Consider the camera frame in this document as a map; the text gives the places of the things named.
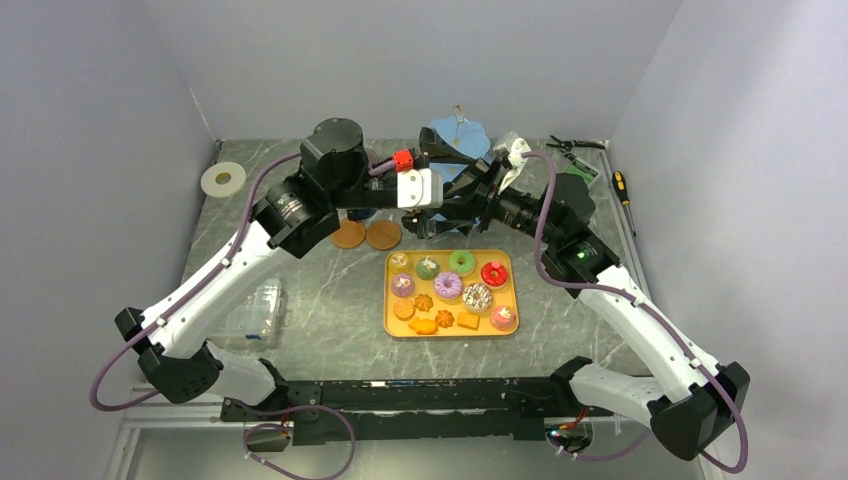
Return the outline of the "green frosted donut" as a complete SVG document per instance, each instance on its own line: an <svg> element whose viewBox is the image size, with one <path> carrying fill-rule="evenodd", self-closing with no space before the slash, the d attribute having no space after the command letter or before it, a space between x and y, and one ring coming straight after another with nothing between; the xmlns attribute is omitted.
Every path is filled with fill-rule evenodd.
<svg viewBox="0 0 848 480"><path fill-rule="evenodd" d="M469 250L455 250L449 256L450 270L459 277L471 275L476 269L476 258Z"/></svg>

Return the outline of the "blue three-tier cake stand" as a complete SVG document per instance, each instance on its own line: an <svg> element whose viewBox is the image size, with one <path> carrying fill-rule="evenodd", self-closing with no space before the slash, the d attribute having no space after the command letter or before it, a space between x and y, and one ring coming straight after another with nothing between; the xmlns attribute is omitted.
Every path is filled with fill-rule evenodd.
<svg viewBox="0 0 848 480"><path fill-rule="evenodd" d="M454 108L451 115L433 120L428 125L436 125L444 138L456 147L464 157L464 168L477 160L491 162L489 156L491 142L484 127L468 119L459 106Z"/></svg>

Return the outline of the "purple sprinkled donut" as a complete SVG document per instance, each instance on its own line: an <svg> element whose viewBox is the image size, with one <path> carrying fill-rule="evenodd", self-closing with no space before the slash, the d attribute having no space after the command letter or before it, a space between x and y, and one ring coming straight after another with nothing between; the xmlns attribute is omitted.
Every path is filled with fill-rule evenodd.
<svg viewBox="0 0 848 480"><path fill-rule="evenodd" d="M459 298L464 290L461 277L452 271L445 271L433 280L435 294L442 300L451 301Z"/></svg>

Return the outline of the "red frosted donut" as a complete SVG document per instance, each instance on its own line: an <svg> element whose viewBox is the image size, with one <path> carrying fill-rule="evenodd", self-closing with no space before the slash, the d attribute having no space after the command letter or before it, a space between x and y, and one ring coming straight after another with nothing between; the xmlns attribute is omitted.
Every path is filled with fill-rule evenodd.
<svg viewBox="0 0 848 480"><path fill-rule="evenodd" d="M510 273L501 262L491 261L481 267L480 278L487 287L497 290L507 285L510 280Z"/></svg>

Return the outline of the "chocolate white sprinkled donut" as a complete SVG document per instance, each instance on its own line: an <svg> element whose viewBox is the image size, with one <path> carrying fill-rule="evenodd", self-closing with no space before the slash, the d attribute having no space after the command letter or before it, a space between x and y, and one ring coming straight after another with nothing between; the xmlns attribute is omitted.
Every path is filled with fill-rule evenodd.
<svg viewBox="0 0 848 480"><path fill-rule="evenodd" d="M494 302L492 291L481 282L466 285L461 293L461 299L465 309L475 314L489 310Z"/></svg>

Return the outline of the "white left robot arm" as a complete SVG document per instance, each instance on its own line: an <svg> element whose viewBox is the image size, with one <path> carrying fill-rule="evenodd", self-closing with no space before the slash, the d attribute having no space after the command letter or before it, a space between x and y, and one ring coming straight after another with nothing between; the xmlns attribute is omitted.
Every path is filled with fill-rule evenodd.
<svg viewBox="0 0 848 480"><path fill-rule="evenodd" d="M264 420L287 406L286 384L267 360L223 351L209 339L256 287L290 258L304 257L336 232L342 209L436 209L443 202L441 163L463 156L432 127L418 146L371 162L358 123L330 118L300 144L297 171L265 194L251 189L227 244L157 304L127 309L117 325L137 352L155 391L174 404L210 393L246 404Z"/></svg>

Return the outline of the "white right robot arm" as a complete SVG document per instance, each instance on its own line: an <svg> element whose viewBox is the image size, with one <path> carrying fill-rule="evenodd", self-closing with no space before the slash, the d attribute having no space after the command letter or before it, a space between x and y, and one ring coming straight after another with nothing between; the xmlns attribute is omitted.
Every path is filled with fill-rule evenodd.
<svg viewBox="0 0 848 480"><path fill-rule="evenodd" d="M599 314L651 373L632 377L574 358L551 376L555 409L574 415L600 407L644 425L682 460L701 456L741 472L749 455L741 415L748 372L698 347L637 286L589 228L595 204L582 178L551 166L542 196L534 197L510 186L519 170L504 162L467 166L446 184L440 215L480 228L498 221L532 236L540 277Z"/></svg>

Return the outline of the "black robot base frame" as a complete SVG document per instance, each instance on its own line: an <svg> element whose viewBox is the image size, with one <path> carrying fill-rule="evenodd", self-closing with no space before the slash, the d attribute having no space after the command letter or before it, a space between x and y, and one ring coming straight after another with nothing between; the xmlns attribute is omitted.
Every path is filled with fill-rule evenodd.
<svg viewBox="0 0 848 480"><path fill-rule="evenodd" d="M540 441L609 411L568 398L547 377L291 381L255 407L224 400L224 422L272 423L296 446L329 442L509 437Z"/></svg>

